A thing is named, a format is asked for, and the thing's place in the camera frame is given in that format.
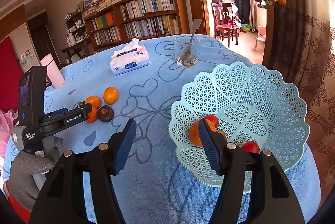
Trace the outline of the grey gloved left hand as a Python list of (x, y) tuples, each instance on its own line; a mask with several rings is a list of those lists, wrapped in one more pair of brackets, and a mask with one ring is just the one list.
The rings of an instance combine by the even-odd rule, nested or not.
[(9, 179), (4, 184), (7, 197), (13, 198), (25, 210), (31, 211), (39, 195), (33, 175), (51, 170), (60, 158), (59, 149), (63, 139), (55, 137), (53, 147), (47, 157), (40, 157), (21, 151), (14, 159)]

